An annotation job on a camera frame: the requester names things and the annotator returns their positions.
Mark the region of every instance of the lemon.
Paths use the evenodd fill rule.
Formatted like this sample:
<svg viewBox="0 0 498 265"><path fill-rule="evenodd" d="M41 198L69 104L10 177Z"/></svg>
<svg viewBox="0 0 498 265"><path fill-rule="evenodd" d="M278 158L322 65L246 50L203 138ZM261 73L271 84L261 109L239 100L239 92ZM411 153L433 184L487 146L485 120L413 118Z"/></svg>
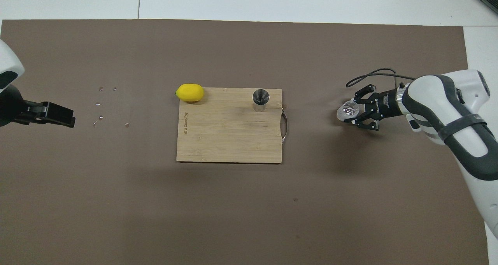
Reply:
<svg viewBox="0 0 498 265"><path fill-rule="evenodd" d="M176 96L184 102L197 102L204 96L204 89L199 84L182 84L176 90Z"/></svg>

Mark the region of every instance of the brown mat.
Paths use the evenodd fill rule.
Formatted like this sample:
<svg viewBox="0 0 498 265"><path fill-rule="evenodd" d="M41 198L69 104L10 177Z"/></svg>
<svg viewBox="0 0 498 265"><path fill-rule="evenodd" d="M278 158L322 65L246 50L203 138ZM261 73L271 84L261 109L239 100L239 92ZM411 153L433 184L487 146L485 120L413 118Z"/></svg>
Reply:
<svg viewBox="0 0 498 265"><path fill-rule="evenodd" d="M335 118L368 82L393 87L345 89L357 75L466 68L461 27L5 20L2 39L23 97L76 116L0 128L2 264L487 263L446 147L403 117L380 132ZM281 88L282 164L176 162L186 82Z"/></svg>

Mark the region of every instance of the black cable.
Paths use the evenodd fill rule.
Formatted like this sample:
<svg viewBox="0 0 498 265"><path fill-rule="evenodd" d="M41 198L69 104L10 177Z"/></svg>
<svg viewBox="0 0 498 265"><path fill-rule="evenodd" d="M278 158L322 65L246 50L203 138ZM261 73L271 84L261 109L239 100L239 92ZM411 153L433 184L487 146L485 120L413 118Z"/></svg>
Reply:
<svg viewBox="0 0 498 265"><path fill-rule="evenodd" d="M378 72L378 71L380 71L380 70L390 70L390 71L392 71L393 73L392 73L392 74L385 74L385 73L383 73L383 72L381 72L381 73L377 73L377 72ZM374 70L373 72L370 72L370 73L368 73L368 74L366 74L366 75L360 75L360 76L358 76L358 77L355 77L355 78L351 79L349 82L347 82L347 83L345 84L345 86L346 86L346 88L351 87L351 86L353 86L354 84L356 84L356 83L358 83L358 82L362 81L363 79L365 79L365 78L367 78L367 77L369 77L369 76L374 76L374 75L385 75L385 76L399 77L399 78L404 78L404 79L409 79L409 80L415 80L413 77L408 77L408 76L404 76L404 75L397 75L397 74L396 74L396 71L394 71L392 68L379 68L378 70Z"/></svg>

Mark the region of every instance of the clear glass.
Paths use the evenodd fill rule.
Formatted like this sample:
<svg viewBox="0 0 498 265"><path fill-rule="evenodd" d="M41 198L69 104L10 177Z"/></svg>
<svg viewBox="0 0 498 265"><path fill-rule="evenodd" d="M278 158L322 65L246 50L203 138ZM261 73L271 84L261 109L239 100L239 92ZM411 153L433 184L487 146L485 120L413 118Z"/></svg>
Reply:
<svg viewBox="0 0 498 265"><path fill-rule="evenodd" d="M344 121L348 118L355 118L359 114L359 104L356 102L349 100L345 102L341 107L337 110L337 118L341 121Z"/></svg>

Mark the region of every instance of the metal jigger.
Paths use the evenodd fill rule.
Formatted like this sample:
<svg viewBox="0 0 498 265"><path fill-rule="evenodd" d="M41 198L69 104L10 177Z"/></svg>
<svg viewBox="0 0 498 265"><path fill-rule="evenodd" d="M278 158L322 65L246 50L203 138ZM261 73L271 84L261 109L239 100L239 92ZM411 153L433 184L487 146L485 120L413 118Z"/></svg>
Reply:
<svg viewBox="0 0 498 265"><path fill-rule="evenodd" d="M257 89L253 93L253 109L256 112L262 112L267 107L267 102L270 100L270 94L263 89Z"/></svg>

